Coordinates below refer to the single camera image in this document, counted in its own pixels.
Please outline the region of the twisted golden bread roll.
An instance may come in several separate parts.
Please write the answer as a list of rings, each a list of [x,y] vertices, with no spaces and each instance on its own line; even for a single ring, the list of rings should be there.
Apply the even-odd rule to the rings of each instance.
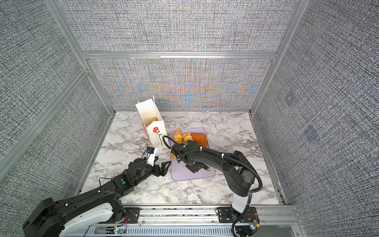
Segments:
[[[191,133],[185,133],[183,134],[183,143],[187,143],[188,141],[194,141]]]

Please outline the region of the white paper bag red flower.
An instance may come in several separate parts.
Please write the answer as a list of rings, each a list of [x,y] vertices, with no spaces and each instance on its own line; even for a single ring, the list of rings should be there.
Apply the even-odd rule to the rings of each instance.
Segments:
[[[135,106],[152,147],[158,149],[163,148],[164,144],[162,137],[167,135],[167,132],[164,120],[155,103],[155,97],[153,96],[152,99],[138,102]],[[153,117],[157,117],[158,121],[152,122]]]

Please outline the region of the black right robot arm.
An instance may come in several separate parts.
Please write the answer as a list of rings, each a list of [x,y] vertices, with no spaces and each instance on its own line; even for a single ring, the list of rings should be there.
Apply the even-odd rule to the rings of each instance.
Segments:
[[[194,141],[173,142],[167,146],[177,163],[184,163],[192,173],[214,168],[220,171],[229,189],[234,193],[231,205],[234,218],[248,210],[252,194],[262,190],[262,179],[242,152],[223,153],[203,147]]]

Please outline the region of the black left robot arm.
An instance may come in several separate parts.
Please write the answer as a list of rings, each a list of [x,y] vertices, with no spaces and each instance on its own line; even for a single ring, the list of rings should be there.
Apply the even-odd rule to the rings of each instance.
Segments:
[[[42,200],[23,224],[27,237],[63,237],[70,232],[96,223],[124,221],[127,213],[120,198],[150,176],[165,176],[171,162],[150,165],[136,159],[126,170],[107,183],[75,197],[54,201]]]

